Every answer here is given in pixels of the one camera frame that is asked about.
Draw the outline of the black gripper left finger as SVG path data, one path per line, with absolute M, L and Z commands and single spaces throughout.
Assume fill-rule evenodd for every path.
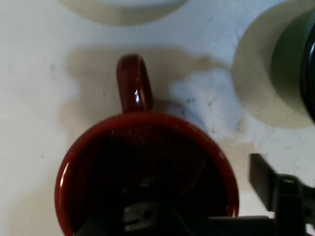
M 132 203 L 123 211 L 124 233 L 176 233 L 177 225 L 171 205 L 162 200 Z

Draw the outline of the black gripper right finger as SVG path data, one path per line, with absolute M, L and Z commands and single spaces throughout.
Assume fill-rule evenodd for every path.
M 274 235 L 307 236 L 315 224 L 315 189 L 296 176 L 278 174 L 259 154 L 250 154 L 250 183 L 270 212 L 275 213 Z

